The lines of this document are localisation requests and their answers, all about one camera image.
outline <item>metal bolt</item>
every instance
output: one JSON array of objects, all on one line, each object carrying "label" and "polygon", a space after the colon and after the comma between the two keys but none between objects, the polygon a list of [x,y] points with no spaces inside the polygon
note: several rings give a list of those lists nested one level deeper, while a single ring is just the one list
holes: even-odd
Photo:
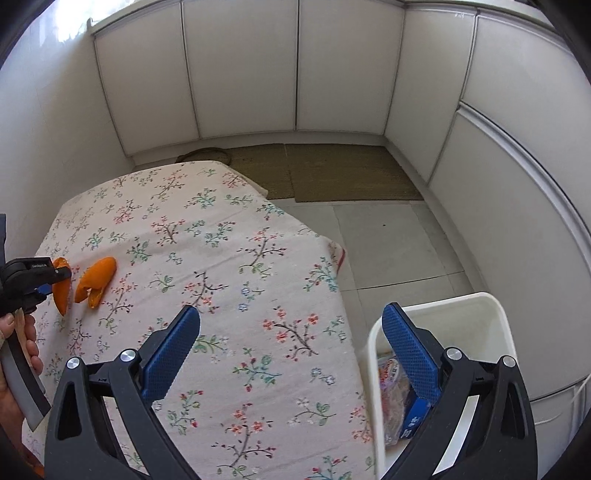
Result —
[{"label": "metal bolt", "polygon": [[135,350],[125,350],[121,352],[119,358],[124,362],[131,362],[135,358]]},{"label": "metal bolt", "polygon": [[462,358],[462,352],[459,351],[457,348],[452,347],[447,350],[447,356],[452,360],[459,360],[460,358]]},{"label": "metal bolt", "polygon": [[78,365],[80,365],[80,359],[77,356],[73,356],[68,360],[66,367],[74,370]]},{"label": "metal bolt", "polygon": [[515,359],[512,356],[509,355],[505,355],[503,357],[503,363],[508,366],[509,368],[513,368],[516,363],[515,363]]}]

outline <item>baseboard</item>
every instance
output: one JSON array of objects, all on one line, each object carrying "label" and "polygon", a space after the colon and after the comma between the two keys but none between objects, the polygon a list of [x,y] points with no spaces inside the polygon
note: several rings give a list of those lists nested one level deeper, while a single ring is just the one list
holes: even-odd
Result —
[{"label": "baseboard", "polygon": [[179,155],[206,147],[237,148],[272,143],[339,143],[344,145],[379,145],[384,147],[387,140],[382,135],[357,134],[348,132],[268,132],[261,134],[232,135],[229,137],[206,138],[168,147],[158,147],[132,155],[136,167],[145,164],[166,165],[173,163]]},{"label": "baseboard", "polygon": [[400,164],[402,169],[406,172],[406,175],[409,176],[415,187],[421,192],[421,195],[423,195],[425,202],[429,205],[433,215],[447,235],[447,239],[452,245],[452,248],[456,251],[456,255],[464,267],[464,272],[472,284],[474,291],[489,291],[486,282],[480,273],[476,260],[474,259],[474,255],[472,255],[464,237],[462,237],[462,234],[458,231],[451,217],[443,208],[443,205],[437,200],[435,194],[429,189],[423,178],[418,174],[417,170],[415,170],[409,160],[392,142],[387,142],[386,149]]}]

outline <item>plastic wrapper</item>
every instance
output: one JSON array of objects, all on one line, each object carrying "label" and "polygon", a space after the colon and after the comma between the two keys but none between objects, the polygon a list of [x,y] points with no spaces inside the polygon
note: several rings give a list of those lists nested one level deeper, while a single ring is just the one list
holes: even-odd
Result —
[{"label": "plastic wrapper", "polygon": [[391,353],[378,358],[379,387],[384,413],[384,443],[396,444],[404,424],[410,381],[396,356]]}]

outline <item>floral tablecloth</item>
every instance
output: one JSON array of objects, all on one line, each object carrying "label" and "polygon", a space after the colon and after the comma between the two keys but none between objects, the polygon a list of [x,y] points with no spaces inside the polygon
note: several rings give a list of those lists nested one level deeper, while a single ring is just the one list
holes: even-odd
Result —
[{"label": "floral tablecloth", "polygon": [[[66,257],[73,288],[98,259],[118,263],[98,309],[71,304],[61,317],[48,299],[35,313],[50,400],[68,358],[110,361],[191,304],[201,335],[153,408],[202,478],[374,477],[336,282],[342,250],[239,174],[202,161],[98,185],[62,207],[38,255]],[[129,464],[145,471],[108,407]],[[33,434],[25,427],[40,458],[44,425]]]}]

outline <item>white trash bin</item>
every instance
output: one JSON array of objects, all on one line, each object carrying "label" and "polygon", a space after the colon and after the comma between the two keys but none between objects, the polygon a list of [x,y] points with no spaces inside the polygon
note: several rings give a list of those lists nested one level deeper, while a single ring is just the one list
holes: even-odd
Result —
[{"label": "white trash bin", "polygon": [[[456,346],[468,358],[497,363],[502,355],[517,360],[515,345],[505,311],[500,302],[489,293],[473,293],[454,299],[434,301],[404,307],[403,310],[419,327],[430,330],[443,348]],[[375,445],[376,478],[381,479],[409,440],[399,440],[387,450],[384,445],[384,418],[378,378],[378,355],[390,353],[392,348],[382,331],[381,317],[371,329],[360,361],[365,370],[367,408],[372,419]],[[472,421],[478,397],[469,397],[460,423],[435,473],[449,468],[457,458]]]}]

